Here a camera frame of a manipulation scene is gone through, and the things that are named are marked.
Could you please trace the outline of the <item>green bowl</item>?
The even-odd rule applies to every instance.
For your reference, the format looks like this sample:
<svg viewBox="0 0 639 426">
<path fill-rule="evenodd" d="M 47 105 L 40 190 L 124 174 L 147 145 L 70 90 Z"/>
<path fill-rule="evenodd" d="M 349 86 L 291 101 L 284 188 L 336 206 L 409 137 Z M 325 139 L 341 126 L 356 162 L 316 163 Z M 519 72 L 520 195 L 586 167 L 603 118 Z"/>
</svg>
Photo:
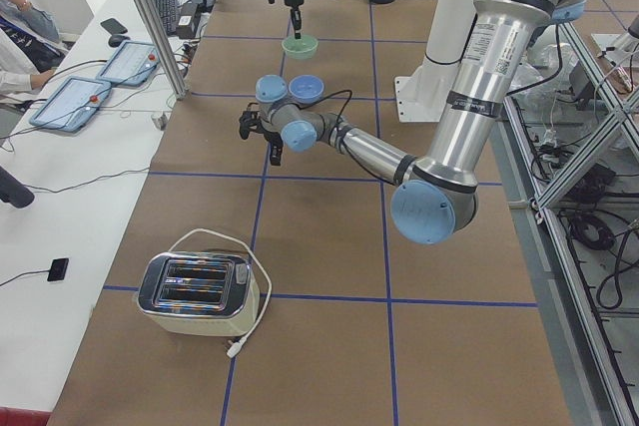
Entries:
<svg viewBox="0 0 639 426">
<path fill-rule="evenodd" d="M 298 38 L 290 35 L 282 41 L 285 55 L 294 60 L 308 60 L 312 58 L 318 49 L 319 40 L 309 34 L 301 34 Z"/>
</svg>

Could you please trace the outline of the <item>blue bowl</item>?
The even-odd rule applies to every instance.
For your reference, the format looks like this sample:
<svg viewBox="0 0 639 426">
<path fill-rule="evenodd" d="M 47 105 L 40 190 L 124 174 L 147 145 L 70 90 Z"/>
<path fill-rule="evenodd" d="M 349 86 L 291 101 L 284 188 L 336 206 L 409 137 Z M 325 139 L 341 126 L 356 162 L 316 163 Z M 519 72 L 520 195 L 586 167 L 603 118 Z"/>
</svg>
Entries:
<svg viewBox="0 0 639 426">
<path fill-rule="evenodd" d="M 299 75 L 289 82 L 291 95 L 303 104 L 311 104 L 322 97 L 324 83 L 315 75 Z"/>
</svg>

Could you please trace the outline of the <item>black keyboard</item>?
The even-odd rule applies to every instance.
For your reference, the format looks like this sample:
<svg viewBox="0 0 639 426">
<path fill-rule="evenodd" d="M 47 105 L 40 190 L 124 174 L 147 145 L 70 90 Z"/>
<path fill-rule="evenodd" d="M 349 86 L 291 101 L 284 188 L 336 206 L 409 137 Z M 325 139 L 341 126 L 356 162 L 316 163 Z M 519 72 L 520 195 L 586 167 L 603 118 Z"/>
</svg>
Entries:
<svg viewBox="0 0 639 426">
<path fill-rule="evenodd" d="M 178 0 L 153 0 L 156 11 L 166 34 L 176 34 L 179 18 Z"/>
</svg>

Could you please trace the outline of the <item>cream toaster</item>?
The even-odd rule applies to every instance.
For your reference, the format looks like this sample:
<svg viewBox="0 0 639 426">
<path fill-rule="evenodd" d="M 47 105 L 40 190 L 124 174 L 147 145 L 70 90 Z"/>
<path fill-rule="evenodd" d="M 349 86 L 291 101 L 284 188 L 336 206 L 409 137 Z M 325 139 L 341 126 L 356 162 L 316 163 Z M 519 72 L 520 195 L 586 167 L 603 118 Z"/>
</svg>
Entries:
<svg viewBox="0 0 639 426">
<path fill-rule="evenodd" d="M 256 323 L 260 289 L 242 255 L 164 252 L 149 262 L 137 302 L 170 332 L 237 337 Z"/>
</svg>

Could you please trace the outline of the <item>far blue teach pendant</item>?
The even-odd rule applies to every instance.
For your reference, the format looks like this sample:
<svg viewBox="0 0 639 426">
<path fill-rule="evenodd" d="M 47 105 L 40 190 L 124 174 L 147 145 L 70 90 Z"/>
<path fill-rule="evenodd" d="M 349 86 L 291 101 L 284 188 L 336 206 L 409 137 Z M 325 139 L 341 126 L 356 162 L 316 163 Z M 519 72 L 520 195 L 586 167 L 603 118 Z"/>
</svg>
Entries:
<svg viewBox="0 0 639 426">
<path fill-rule="evenodd" d="M 154 44 L 125 40 L 96 75 L 100 81 L 113 85 L 138 87 L 159 65 Z"/>
</svg>

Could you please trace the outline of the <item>blue teach pendant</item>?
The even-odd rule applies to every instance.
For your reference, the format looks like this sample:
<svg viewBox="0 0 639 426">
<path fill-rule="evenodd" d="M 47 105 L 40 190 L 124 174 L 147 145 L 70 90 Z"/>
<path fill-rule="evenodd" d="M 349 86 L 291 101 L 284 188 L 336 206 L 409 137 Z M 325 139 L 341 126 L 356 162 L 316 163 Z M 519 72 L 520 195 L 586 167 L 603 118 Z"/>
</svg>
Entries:
<svg viewBox="0 0 639 426">
<path fill-rule="evenodd" d="M 72 76 L 67 78 L 30 118 L 31 126 L 65 133 L 84 127 L 110 96 L 107 81 Z"/>
<path fill-rule="evenodd" d="M 96 75 L 100 81 L 113 85 L 138 87 L 159 65 L 154 44 L 125 40 Z"/>
</svg>

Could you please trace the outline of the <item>black smartphone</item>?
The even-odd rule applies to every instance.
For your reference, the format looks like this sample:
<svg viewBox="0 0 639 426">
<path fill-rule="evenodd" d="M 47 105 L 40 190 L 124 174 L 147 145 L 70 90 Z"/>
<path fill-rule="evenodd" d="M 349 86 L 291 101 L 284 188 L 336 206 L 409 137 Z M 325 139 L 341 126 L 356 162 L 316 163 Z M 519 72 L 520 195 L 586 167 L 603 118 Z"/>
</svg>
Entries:
<svg viewBox="0 0 639 426">
<path fill-rule="evenodd" d="M 120 34 L 126 34 L 128 32 L 128 29 L 115 18 L 105 19 L 100 23 L 100 25 L 110 35 L 120 35 Z"/>
</svg>

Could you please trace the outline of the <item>near blue teach pendant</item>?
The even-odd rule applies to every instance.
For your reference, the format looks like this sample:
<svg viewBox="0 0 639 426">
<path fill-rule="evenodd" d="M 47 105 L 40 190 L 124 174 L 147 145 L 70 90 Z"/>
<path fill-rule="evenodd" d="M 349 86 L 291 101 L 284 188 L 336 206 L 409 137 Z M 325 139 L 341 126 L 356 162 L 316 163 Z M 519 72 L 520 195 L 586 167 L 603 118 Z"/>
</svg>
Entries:
<svg viewBox="0 0 639 426">
<path fill-rule="evenodd" d="M 110 96 L 107 81 L 72 76 L 67 78 L 30 118 L 31 126 L 65 133 L 84 127 Z"/>
</svg>

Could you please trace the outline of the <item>small black device on table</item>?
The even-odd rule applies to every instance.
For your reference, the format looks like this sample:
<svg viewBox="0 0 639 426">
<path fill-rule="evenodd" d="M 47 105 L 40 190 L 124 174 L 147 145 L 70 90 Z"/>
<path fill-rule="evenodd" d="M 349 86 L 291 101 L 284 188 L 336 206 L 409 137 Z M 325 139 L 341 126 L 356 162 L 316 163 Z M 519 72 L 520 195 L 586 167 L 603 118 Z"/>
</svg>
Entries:
<svg viewBox="0 0 639 426">
<path fill-rule="evenodd" d="M 47 281 L 48 282 L 62 281 L 66 276 L 68 264 L 69 264 L 68 257 L 53 259 L 51 262 L 51 266 L 48 270 Z"/>
</svg>

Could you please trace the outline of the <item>seated person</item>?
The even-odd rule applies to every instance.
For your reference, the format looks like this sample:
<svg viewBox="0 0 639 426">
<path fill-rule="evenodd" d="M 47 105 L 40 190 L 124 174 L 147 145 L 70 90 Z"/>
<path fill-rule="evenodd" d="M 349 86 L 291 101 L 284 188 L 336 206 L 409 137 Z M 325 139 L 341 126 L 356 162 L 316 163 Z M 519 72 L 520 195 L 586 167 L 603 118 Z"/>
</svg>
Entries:
<svg viewBox="0 0 639 426">
<path fill-rule="evenodd" d="M 53 17 L 31 0 L 1 0 L 1 102 L 17 105 L 54 76 L 68 50 Z"/>
</svg>

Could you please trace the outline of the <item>aluminium frame post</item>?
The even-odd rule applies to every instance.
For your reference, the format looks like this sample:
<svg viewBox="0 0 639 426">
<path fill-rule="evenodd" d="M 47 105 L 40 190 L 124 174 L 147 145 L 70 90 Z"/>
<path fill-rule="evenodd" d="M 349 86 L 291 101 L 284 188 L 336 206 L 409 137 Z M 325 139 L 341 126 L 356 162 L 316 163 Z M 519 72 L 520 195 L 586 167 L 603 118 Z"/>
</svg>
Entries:
<svg viewBox="0 0 639 426">
<path fill-rule="evenodd" d="M 176 99 L 183 100 L 187 94 L 186 83 L 153 0 L 134 0 L 134 3 L 152 42 L 157 48 L 160 62 Z"/>
</svg>

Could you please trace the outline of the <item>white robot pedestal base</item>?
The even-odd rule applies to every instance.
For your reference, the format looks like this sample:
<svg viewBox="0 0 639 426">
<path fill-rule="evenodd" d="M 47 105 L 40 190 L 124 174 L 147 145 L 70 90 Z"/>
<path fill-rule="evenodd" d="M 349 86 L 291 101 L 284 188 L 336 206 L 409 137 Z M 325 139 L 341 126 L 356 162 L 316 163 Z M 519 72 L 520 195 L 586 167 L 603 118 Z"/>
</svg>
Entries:
<svg viewBox="0 0 639 426">
<path fill-rule="evenodd" d="M 401 122 L 439 121 L 459 69 L 474 15 L 473 0 L 437 0 L 421 65 L 411 76 L 394 79 Z"/>
</svg>

